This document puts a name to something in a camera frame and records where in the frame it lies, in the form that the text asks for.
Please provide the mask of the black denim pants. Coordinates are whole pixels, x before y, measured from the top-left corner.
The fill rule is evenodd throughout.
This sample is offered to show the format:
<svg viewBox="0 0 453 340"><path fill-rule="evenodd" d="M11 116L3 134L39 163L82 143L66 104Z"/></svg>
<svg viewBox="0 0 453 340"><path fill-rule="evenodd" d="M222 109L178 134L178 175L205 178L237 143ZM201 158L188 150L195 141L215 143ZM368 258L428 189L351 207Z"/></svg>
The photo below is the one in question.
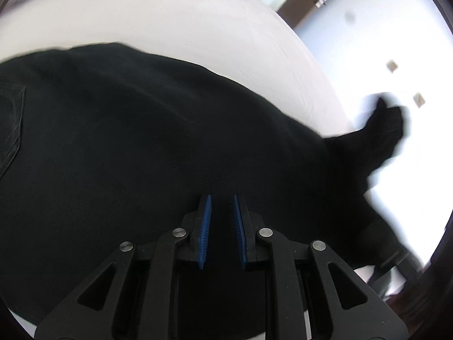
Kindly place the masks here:
<svg viewBox="0 0 453 340"><path fill-rule="evenodd" d="M365 126L322 137L199 65L122 44L1 64L1 298L39 323L122 242L143 244L213 199L204 315L188 338L265 332L265 282L239 264L235 194L289 239L321 239L353 269L401 249L368 178L398 151L406 110L376 97Z"/></svg>

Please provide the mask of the wall switch plate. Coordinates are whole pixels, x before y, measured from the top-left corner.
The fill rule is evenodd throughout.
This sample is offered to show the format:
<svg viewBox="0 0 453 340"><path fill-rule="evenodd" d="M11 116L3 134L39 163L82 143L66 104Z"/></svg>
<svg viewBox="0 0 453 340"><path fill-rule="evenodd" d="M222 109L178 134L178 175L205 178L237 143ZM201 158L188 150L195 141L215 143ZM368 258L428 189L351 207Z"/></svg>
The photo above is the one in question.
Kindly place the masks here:
<svg viewBox="0 0 453 340"><path fill-rule="evenodd" d="M394 61L389 61L387 64L386 64L386 67L388 68L388 70L390 72L395 72L398 68L398 65L394 62Z"/></svg>
<svg viewBox="0 0 453 340"><path fill-rule="evenodd" d="M417 93L414 97L414 102L418 108L422 107L425 104L425 99L420 93Z"/></svg>

